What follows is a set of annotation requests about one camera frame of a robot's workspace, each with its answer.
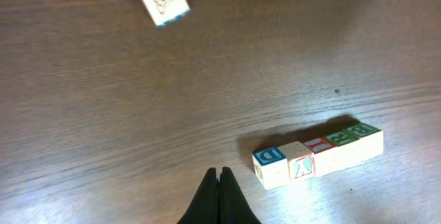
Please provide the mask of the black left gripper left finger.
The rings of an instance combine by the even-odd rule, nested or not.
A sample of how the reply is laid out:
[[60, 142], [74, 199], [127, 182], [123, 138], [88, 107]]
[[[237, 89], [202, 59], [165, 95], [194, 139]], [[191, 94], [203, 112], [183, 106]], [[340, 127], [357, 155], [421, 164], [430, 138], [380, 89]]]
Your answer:
[[216, 169], [209, 168], [188, 209], [178, 224], [216, 224], [218, 222], [218, 179]]

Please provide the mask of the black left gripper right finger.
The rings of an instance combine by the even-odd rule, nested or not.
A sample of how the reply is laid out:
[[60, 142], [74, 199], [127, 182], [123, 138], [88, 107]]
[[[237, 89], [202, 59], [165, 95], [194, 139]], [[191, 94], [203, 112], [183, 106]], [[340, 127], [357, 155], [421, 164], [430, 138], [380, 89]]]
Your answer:
[[220, 224], [260, 224], [229, 167], [219, 179], [219, 218]]

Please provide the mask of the wooden block red bottom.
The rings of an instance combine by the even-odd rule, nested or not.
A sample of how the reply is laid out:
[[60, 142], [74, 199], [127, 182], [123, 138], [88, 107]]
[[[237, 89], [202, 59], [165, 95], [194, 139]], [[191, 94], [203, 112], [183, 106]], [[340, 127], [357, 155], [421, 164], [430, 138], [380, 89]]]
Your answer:
[[269, 147], [254, 152], [252, 158], [255, 174], [265, 190], [288, 184], [287, 157], [277, 147]]

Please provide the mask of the wooden block red letter Y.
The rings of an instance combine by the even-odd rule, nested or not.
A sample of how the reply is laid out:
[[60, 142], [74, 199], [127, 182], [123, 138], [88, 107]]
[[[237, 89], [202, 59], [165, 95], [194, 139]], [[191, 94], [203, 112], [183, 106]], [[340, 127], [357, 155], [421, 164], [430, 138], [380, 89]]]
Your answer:
[[303, 143], [295, 141], [278, 148], [286, 157], [290, 179], [306, 179], [314, 175], [313, 152]]

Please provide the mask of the wooden block red side engraved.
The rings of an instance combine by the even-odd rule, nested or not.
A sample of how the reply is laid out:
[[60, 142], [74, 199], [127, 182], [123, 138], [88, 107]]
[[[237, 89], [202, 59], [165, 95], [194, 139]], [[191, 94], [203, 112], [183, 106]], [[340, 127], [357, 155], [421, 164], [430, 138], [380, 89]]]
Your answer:
[[335, 145], [325, 137], [318, 137], [303, 144], [313, 152], [314, 157], [314, 175], [316, 177], [324, 176], [335, 172], [332, 162], [332, 156], [335, 154]]

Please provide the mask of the wooden block green letter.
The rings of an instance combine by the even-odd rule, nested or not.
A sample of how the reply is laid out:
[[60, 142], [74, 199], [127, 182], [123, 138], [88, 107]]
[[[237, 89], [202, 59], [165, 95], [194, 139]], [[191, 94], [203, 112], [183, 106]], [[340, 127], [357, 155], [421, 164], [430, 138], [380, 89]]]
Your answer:
[[358, 141], [359, 138], [343, 130], [328, 134], [325, 138], [335, 145], [329, 155], [329, 169], [332, 172], [361, 164], [361, 160], [356, 151], [356, 141]]

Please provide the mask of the wooden block yellow side engraved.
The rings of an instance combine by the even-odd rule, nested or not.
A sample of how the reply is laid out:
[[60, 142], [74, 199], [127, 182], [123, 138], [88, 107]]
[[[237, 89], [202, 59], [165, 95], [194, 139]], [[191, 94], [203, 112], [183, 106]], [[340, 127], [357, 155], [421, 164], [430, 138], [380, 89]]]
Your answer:
[[345, 145], [349, 150], [349, 156], [357, 162], [364, 162], [380, 156], [384, 152], [384, 132], [366, 123], [359, 123], [344, 131], [356, 138]]

